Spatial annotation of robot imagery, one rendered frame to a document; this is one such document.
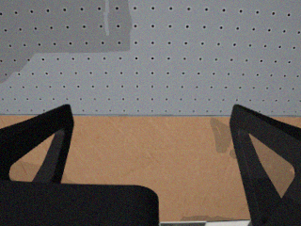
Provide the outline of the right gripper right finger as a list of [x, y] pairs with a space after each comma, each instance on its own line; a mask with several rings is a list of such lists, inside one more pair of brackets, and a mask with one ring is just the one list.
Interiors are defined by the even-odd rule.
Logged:
[[[230, 132], [252, 226], [301, 226], [301, 128], [234, 105]], [[282, 199], [249, 135], [292, 164], [294, 178]]]

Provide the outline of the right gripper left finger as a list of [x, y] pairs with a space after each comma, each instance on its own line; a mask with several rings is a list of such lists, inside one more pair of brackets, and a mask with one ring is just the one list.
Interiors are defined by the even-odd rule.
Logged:
[[29, 120], [1, 128], [0, 180], [10, 180], [9, 170], [12, 164], [55, 134], [32, 182], [61, 183], [73, 126], [71, 106], [62, 105]]

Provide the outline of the grey flat base plate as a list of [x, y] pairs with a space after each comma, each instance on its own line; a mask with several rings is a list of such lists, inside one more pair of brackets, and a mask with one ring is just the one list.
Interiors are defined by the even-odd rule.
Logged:
[[301, 117], [301, 0], [0, 0], [0, 116]]

